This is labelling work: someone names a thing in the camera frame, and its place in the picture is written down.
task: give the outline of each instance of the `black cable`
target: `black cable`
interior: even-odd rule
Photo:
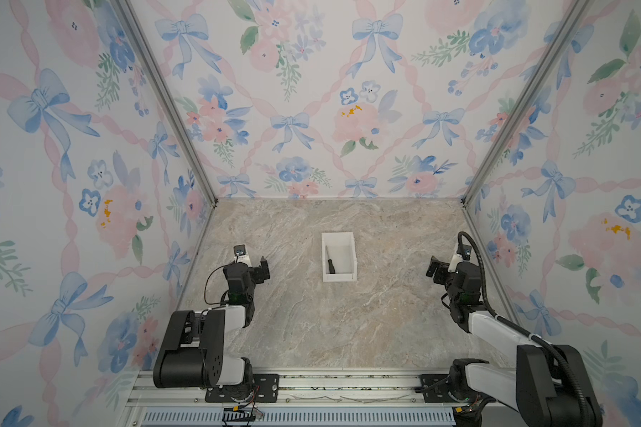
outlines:
[[[522,335],[525,337],[528,337],[532,341],[536,342],[539,346],[547,350],[548,353],[550,353],[554,359],[558,362],[558,365],[563,369],[565,372],[565,375],[567,376],[567,380],[572,386],[572,389],[574,390],[574,394],[577,396],[577,401],[579,402],[579,412],[580,412],[580,420],[582,422],[583,427],[590,427],[590,411],[589,411],[589,406],[587,404],[587,399],[584,397],[584,392],[582,391],[581,386],[579,385],[579,381],[577,380],[577,377],[575,376],[574,372],[572,371],[572,368],[570,365],[567,363],[567,361],[564,359],[564,357],[551,345],[548,344],[546,341],[541,339],[540,337],[533,335],[530,333],[530,331],[527,331],[526,329],[522,328],[519,325],[516,325],[512,321],[499,316],[496,311],[494,311],[493,308],[491,308],[491,304],[489,304],[489,299],[487,298],[487,278],[485,276],[485,267],[482,262],[482,255],[479,250],[479,247],[477,246],[477,243],[472,239],[472,237],[466,233],[466,232],[459,232],[458,233],[458,251],[462,252],[463,251],[463,241],[462,237],[465,237],[465,239],[470,243],[470,246],[472,246],[472,249],[475,251],[475,255],[477,257],[477,263],[479,264],[480,267],[480,282],[481,282],[481,287],[482,287],[482,302],[484,303],[485,309],[487,309],[487,312],[491,314],[496,320],[499,322],[503,323],[504,325],[515,329],[517,332],[520,332]]]
[[[206,282],[204,283],[204,302],[205,302],[206,305],[220,305],[221,304],[221,303],[209,303],[209,302],[206,301],[206,286],[209,284],[209,279],[211,279],[211,275],[214,274],[216,272],[216,270],[222,269],[223,267],[227,267],[227,266],[229,266],[231,264],[234,264],[234,263],[235,263],[235,261],[228,262],[227,264],[224,264],[224,265],[222,265],[220,267],[216,267],[211,273],[209,273],[209,276],[206,278]]]
[[[448,296],[448,292],[445,292],[445,293],[444,293],[444,295],[442,295],[442,305],[443,305],[443,306],[445,306],[447,310],[451,310],[451,307],[449,307],[448,305],[446,305],[446,303],[444,302],[444,299],[445,299],[447,296]]]
[[[428,385],[427,387],[421,387],[421,388],[415,389],[415,392],[416,393],[425,393],[427,391],[433,390],[436,387],[439,387],[440,385],[444,384],[447,380],[449,380],[449,378],[450,377],[447,375],[446,378],[441,379],[441,380],[435,382],[432,385]]]

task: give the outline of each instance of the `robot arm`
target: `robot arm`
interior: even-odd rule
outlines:
[[[462,236],[472,244],[479,266],[469,262],[470,250],[462,245]],[[572,346],[550,344],[489,307],[484,266],[467,233],[459,233],[452,261],[446,264],[432,257],[426,273],[434,283],[444,285],[442,303],[451,318],[465,332],[516,361],[515,370],[504,370],[480,359],[457,359],[446,380],[452,393],[493,397],[520,412],[530,427],[602,426],[598,401],[580,353]],[[447,297],[449,305],[444,302]]]

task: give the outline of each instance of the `white arm segment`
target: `white arm segment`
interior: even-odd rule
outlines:
[[[465,367],[465,380],[473,390],[487,394],[517,411],[514,370],[499,369],[488,363],[470,363]]]
[[[517,346],[539,347],[536,342],[530,341],[527,337],[496,320],[489,312],[470,313],[468,326],[472,335],[484,339],[510,360],[515,360],[517,357],[515,349]]]
[[[212,310],[223,310],[225,312],[225,326],[223,333],[234,331],[245,327],[246,310],[243,305],[226,305]],[[235,385],[242,382],[245,376],[245,361],[239,357],[223,354],[223,366],[218,385]]]

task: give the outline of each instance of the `blue bow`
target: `blue bow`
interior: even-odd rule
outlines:
[[[188,251],[183,252],[181,256],[179,255],[180,246],[178,246],[178,242],[173,241],[173,244],[171,244],[171,256],[164,267],[162,275],[164,280],[171,279],[171,275],[176,277],[176,295],[180,295],[180,269],[178,266],[190,262],[190,258],[188,258]]]
[[[157,122],[154,138],[147,142],[147,152],[150,153],[150,156],[156,158],[156,155],[159,154],[159,157],[164,162],[164,185],[169,183],[169,172],[167,171],[169,159],[166,157],[166,153],[171,154],[173,157],[180,157],[180,154],[176,152],[175,144],[169,146],[165,143],[167,139],[169,139],[169,134],[166,133],[164,124]]]
[[[396,40],[401,34],[401,27],[403,25],[404,19],[400,14],[390,15],[384,21],[373,22],[370,19],[357,19],[354,21],[351,24],[351,33],[354,36],[354,40],[361,40],[368,37],[368,44],[366,45],[366,55],[364,56],[363,61],[350,66],[346,73],[351,74],[352,79],[355,78],[356,73],[358,73],[361,68],[361,65],[370,61],[375,55],[375,34]],[[380,46],[382,60],[387,64],[387,68],[394,73],[394,61],[400,60],[401,56],[397,55],[396,52],[390,49],[382,37],[377,38],[377,44]]]
[[[539,294],[536,289],[530,292],[530,301],[536,308],[533,308],[526,312],[522,310],[522,307],[520,307],[518,304],[515,304],[515,309],[518,313],[524,314],[525,317],[529,320],[535,320],[539,316],[539,314],[541,315],[541,320],[537,321],[537,326],[535,327],[534,333],[536,333],[537,335],[542,335],[541,329],[543,323],[543,326],[546,328],[546,333],[548,335],[558,335],[563,330],[563,328],[561,327],[561,324],[558,323],[558,320],[556,320],[553,316],[551,316],[551,313],[548,312],[548,309],[543,304],[543,298],[541,298],[541,294]]]
[[[292,141],[292,131],[294,131],[299,141],[306,146],[306,148],[311,149],[309,142],[314,141],[313,138],[306,136],[298,128],[306,129],[309,127],[309,115],[307,113],[299,113],[294,117],[283,117],[281,115],[275,115],[271,117],[271,126],[274,129],[285,128],[285,140],[279,144],[276,144],[273,147],[273,150],[280,152],[282,146]]]
[[[66,128],[47,112],[47,109],[49,108],[52,113],[79,131],[94,137],[100,136],[94,129],[88,127],[90,124],[89,114],[70,114],[54,107],[57,104],[66,104],[67,102],[69,102],[69,93],[61,80],[54,71],[46,68],[40,73],[40,85],[33,90],[31,96],[20,96],[13,100],[7,108],[9,117],[12,117],[12,120],[28,133],[34,133],[38,130],[41,116],[45,119],[45,123],[48,124],[64,149],[59,162],[59,171],[63,182],[66,182],[67,175],[76,179],[71,161],[69,161],[69,154],[67,154],[69,147],[71,147],[71,140]]]
[[[372,199],[377,197],[377,194],[368,189],[374,189],[377,184],[377,178],[368,178],[367,180],[346,180],[344,186],[348,189],[354,189],[354,195],[351,197],[359,197],[361,192],[364,192],[367,198]]]
[[[432,131],[427,135],[427,138],[419,139],[416,143],[413,144],[413,147],[420,148],[422,144],[425,143],[428,139],[432,139],[437,136],[439,133],[439,128],[442,128],[442,134],[444,139],[451,146],[453,138],[457,138],[459,135],[456,132],[453,132],[448,128],[448,124],[459,124],[463,119],[463,114],[465,110],[462,108],[456,108],[450,113],[440,113],[438,111],[428,111],[425,115],[422,116],[422,122],[425,124],[435,124],[432,126]]]
[[[230,184],[230,194],[228,194],[226,197],[231,198],[233,194],[237,194],[238,189],[242,190],[243,193],[254,199],[254,194],[256,191],[248,189],[245,185],[249,184],[249,175],[247,174],[239,174],[237,176],[225,176],[225,175],[219,175],[216,177],[216,180],[223,184],[223,185],[228,185]]]
[[[548,27],[548,30],[546,30],[546,35],[543,37],[544,42],[550,43],[553,41],[554,37],[556,36],[556,32],[558,30],[559,24],[560,24],[560,21],[553,22]],[[587,42],[589,42],[589,39],[591,39],[592,35],[593,35],[593,25],[585,25],[582,28],[580,28],[575,33],[575,36],[572,38],[572,41],[570,42],[574,53],[580,53],[584,48],[584,46],[587,44]],[[558,65],[558,76],[556,78],[556,90],[560,89],[561,82],[563,81],[563,77],[572,77],[572,73],[570,72],[570,64],[567,61],[568,52],[569,52],[568,50],[565,51],[565,53],[561,57],[561,63],[560,65]]]
[[[558,166],[550,160],[547,160],[541,167],[541,175],[546,176],[548,179],[543,183],[538,189],[521,189],[522,197],[525,197],[530,194],[536,194],[538,196],[544,195],[548,191],[548,197],[546,198],[546,204],[543,206],[543,222],[546,222],[548,214],[551,214],[552,217],[556,217],[556,208],[554,205],[554,196],[556,190],[558,190],[558,196],[561,199],[565,199],[567,196],[572,194],[575,191],[576,183],[574,179],[563,176],[562,173],[558,171]]]
[[[167,42],[178,37],[180,52],[183,54],[183,62],[173,67],[172,75],[178,75],[180,79],[183,78],[183,69],[185,68],[185,64],[192,61],[192,50],[190,49],[190,46],[197,51],[197,54],[202,57],[205,63],[209,64],[209,66],[217,72],[221,72],[219,66],[216,65],[216,61],[219,61],[221,57],[215,53],[207,51],[192,39],[193,37],[202,40],[209,39],[209,31],[206,28],[206,21],[202,15],[190,15],[187,21],[171,22],[170,19],[160,19],[154,23],[154,26],[156,27],[156,30],[159,31],[159,35],[162,39]]]
[[[114,299],[113,296],[104,296],[106,285],[95,292],[88,299],[74,303],[83,291],[88,287],[85,279],[76,272],[64,276],[59,287],[59,298],[52,304],[50,312],[40,318],[33,327],[28,342],[34,346],[44,347],[52,342],[59,329],[59,321],[78,335],[78,342],[74,349],[74,366],[78,366],[81,356],[87,356],[88,352],[83,345],[83,329],[85,320],[78,314],[64,314],[69,310],[84,310],[87,308],[100,307]]]

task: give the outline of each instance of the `green leaf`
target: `green leaf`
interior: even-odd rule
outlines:
[[[353,139],[350,141],[347,141],[344,144],[344,147],[342,147],[342,152],[340,153],[340,157],[346,156],[347,154],[352,152],[354,148],[356,148],[356,141],[354,141]]]
[[[568,270],[577,271],[584,268],[584,259],[579,255],[565,255],[556,261],[556,264]]]
[[[228,0],[228,3],[239,19],[243,21],[254,21],[254,13],[245,0]]]
[[[624,64],[627,64],[624,59],[618,58],[599,66],[598,70],[591,74],[591,78],[589,79],[589,81],[587,81],[587,83],[593,83],[595,81],[607,79],[608,77],[614,76],[615,73],[617,73]]]
[[[259,39],[259,27],[249,27],[242,33],[240,37],[240,50],[245,55],[247,51],[254,46],[254,43]]]
[[[142,223],[142,222],[138,221],[138,222],[135,224],[135,227],[138,229],[138,231],[139,231],[139,232],[143,232],[143,231],[145,231],[146,229],[150,228],[150,226],[152,225],[152,220],[153,220],[153,219],[154,219],[154,216],[149,217],[149,218],[145,217],[145,221],[147,222],[147,224],[146,224],[146,225],[143,225],[143,223]]]
[[[135,255],[135,259],[140,263],[140,265],[143,264],[143,241],[140,238],[140,236],[135,235],[133,237],[131,247],[133,248],[133,255]]]
[[[639,17],[632,11],[629,14],[627,23],[624,24],[622,36],[620,36],[620,50],[624,52],[627,58],[639,41],[639,37],[641,37],[641,22]]]
[[[598,276],[600,276],[600,274],[598,274],[598,271],[596,269],[588,269],[587,270],[587,292],[591,296],[592,300],[596,301],[597,304],[600,304],[601,303],[601,299],[598,296],[598,291],[601,290],[601,287],[600,286],[591,286],[591,281],[594,278],[597,278]]]

